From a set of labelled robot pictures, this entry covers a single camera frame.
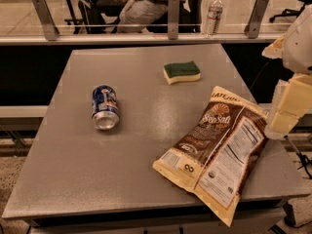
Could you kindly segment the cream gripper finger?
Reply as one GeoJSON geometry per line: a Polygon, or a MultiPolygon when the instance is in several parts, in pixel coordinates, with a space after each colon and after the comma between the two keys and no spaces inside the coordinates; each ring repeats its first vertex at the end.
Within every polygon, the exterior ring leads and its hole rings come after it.
{"type": "Polygon", "coordinates": [[[280,59],[282,57],[284,40],[285,35],[280,36],[269,46],[265,47],[261,54],[265,58],[280,59]]]}
{"type": "Polygon", "coordinates": [[[295,73],[288,80],[279,80],[275,87],[265,135],[270,139],[285,137],[312,108],[312,76],[295,73]]]}

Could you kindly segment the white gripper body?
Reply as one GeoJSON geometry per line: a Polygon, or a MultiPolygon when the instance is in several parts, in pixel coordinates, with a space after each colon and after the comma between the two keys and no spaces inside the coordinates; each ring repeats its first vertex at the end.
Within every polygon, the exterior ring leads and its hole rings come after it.
{"type": "Polygon", "coordinates": [[[295,73],[312,73],[312,5],[304,8],[286,32],[282,60],[295,73]]]}

